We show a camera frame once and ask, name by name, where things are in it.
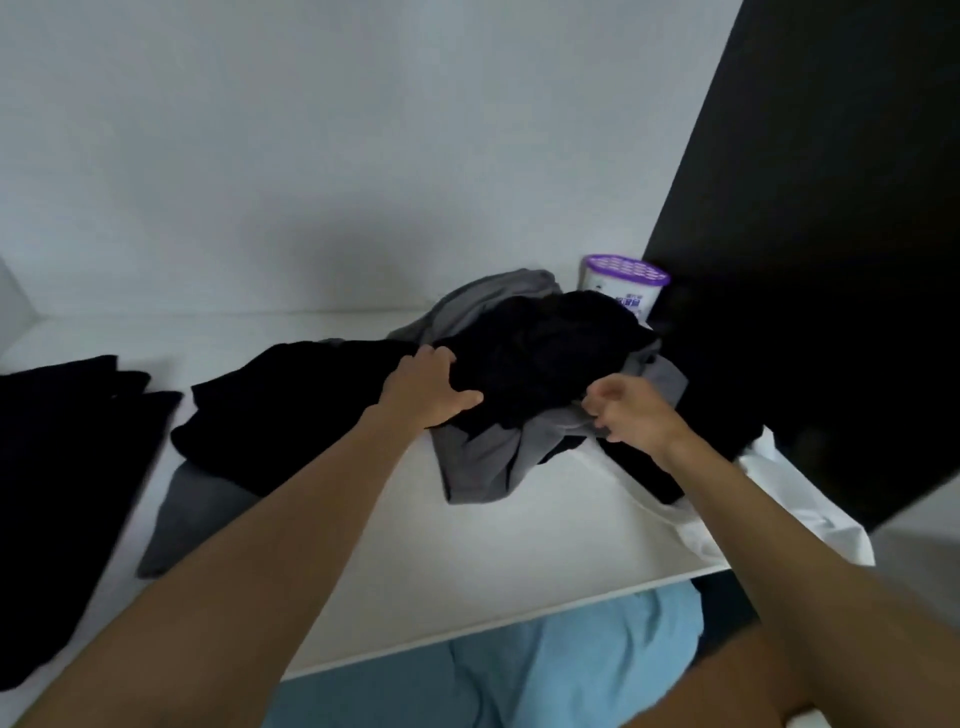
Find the blue clothing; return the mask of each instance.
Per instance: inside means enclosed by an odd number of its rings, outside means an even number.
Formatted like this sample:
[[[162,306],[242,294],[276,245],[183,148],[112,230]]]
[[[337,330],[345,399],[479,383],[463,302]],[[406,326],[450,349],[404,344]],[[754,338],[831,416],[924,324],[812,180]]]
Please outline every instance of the blue clothing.
[[[264,728],[616,728],[702,631],[682,582],[281,683]]]

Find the corner of wall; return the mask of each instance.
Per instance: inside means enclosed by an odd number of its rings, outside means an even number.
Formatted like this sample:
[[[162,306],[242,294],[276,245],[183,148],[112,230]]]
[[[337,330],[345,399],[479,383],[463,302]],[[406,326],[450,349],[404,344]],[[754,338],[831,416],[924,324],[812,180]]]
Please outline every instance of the corner of wall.
[[[20,289],[20,284],[0,259],[0,353],[30,328],[36,319],[36,311]]]

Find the white surface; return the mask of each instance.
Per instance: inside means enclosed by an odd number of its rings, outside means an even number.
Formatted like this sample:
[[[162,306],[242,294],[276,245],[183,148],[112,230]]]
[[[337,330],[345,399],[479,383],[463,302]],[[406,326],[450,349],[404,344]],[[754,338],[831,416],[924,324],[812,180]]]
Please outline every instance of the white surface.
[[[585,442],[573,453],[596,473],[612,478],[640,507],[677,530],[680,540],[705,561],[727,565],[727,558],[707,525],[687,498],[664,505],[607,457],[595,442]],[[817,490],[783,456],[769,427],[737,458],[741,470],[817,538],[859,566],[874,565],[874,549],[866,529]]]
[[[877,570],[960,629],[960,473],[873,538]]]
[[[416,313],[106,317],[41,321],[0,372],[100,353],[185,390],[274,343],[378,338]],[[176,422],[193,412],[181,406]],[[10,724],[81,647],[139,593],[136,564],[182,460],[162,451],[77,634],[54,662],[0,695]],[[407,452],[288,676],[718,570],[573,453],[534,468],[509,498],[449,506],[429,440]]]
[[[0,3],[41,314],[426,307],[640,256],[740,0]]]
[[[0,260],[0,353],[26,331],[36,318],[3,260]]]
[[[792,718],[786,728],[830,728],[830,724],[820,711],[810,711]]]

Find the label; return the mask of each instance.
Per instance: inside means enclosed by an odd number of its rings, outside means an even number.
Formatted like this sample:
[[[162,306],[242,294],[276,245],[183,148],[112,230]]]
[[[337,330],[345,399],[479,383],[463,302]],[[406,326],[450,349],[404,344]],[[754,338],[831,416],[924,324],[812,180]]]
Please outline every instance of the label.
[[[622,298],[618,296],[617,300],[627,308],[637,309],[637,308],[640,308],[641,298],[642,296],[640,296],[638,293],[628,293],[626,296],[623,296]]]

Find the finger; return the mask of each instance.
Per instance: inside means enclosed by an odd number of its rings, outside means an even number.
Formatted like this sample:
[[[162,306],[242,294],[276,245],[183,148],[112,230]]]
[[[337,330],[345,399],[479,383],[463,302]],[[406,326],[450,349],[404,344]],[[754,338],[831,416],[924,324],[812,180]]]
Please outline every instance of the finger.
[[[603,414],[604,407],[607,406],[607,401],[599,395],[587,394],[584,400],[580,402],[580,406],[586,409],[589,414],[596,417],[597,415]]]
[[[441,356],[447,364],[452,364],[457,360],[457,355],[447,347],[437,347],[437,355]]]
[[[457,392],[457,404],[461,407],[461,412],[465,409],[471,409],[483,401],[483,392],[475,389],[467,389],[463,392]]]
[[[623,393],[626,377],[624,375],[607,375],[597,379],[587,388],[587,394],[596,395],[606,400],[615,398]]]
[[[593,426],[597,429],[609,429],[606,421],[602,417],[598,417],[593,421]],[[614,435],[612,432],[607,433],[607,442],[608,443],[618,443],[620,438]]]

